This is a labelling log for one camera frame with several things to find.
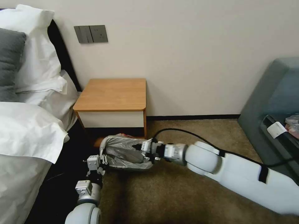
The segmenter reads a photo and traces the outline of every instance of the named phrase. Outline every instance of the black headboard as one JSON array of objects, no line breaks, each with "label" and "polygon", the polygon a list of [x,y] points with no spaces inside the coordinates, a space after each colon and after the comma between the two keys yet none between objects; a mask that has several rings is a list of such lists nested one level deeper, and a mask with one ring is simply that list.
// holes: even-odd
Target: black headboard
[{"label": "black headboard", "polygon": [[71,62],[71,59],[69,58],[68,50],[66,49],[62,36],[54,20],[51,21],[51,24],[48,27],[48,36],[56,49],[57,56],[61,64],[61,69],[67,71],[70,78],[74,82],[77,91],[82,91],[75,70],[73,68],[73,64]]}]

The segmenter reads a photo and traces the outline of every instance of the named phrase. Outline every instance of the plastic bag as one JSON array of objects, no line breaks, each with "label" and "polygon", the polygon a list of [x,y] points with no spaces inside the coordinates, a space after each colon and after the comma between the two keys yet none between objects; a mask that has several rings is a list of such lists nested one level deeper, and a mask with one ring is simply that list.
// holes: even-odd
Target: plastic bag
[{"label": "plastic bag", "polygon": [[286,130],[292,136],[299,139],[299,114],[286,118]]},{"label": "plastic bag", "polygon": [[137,139],[124,134],[110,135],[103,139],[100,153],[105,152],[109,166],[116,169],[147,170],[152,163],[147,161],[134,146],[140,145],[145,139]]}]

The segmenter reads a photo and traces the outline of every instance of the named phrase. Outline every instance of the gray plastic bag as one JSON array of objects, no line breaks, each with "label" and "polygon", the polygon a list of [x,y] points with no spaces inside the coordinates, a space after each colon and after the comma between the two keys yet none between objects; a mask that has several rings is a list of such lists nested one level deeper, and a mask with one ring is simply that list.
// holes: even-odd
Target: gray plastic bag
[{"label": "gray plastic bag", "polygon": [[100,154],[105,149],[109,166],[115,169],[148,170],[152,163],[147,161],[141,152],[133,145],[142,144],[145,139],[131,138],[124,134],[110,135],[103,139],[100,145]]}]

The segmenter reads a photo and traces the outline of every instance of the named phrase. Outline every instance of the white duvet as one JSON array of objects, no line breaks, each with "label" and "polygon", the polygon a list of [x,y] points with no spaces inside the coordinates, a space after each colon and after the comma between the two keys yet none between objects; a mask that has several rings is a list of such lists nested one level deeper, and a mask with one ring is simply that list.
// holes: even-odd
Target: white duvet
[{"label": "white duvet", "polygon": [[23,223],[67,132],[43,108],[0,102],[0,224]]}]

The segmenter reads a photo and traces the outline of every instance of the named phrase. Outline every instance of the gray sofa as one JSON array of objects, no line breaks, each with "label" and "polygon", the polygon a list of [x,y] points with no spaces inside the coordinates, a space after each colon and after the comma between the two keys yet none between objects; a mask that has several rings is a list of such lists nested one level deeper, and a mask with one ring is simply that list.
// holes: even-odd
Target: gray sofa
[{"label": "gray sofa", "polygon": [[[269,120],[284,125],[286,117],[297,113],[299,57],[276,59],[266,69],[238,120],[263,163],[274,164],[288,158],[299,158],[298,140],[289,133],[273,139],[267,132]],[[299,159],[273,169],[299,184]]]}]

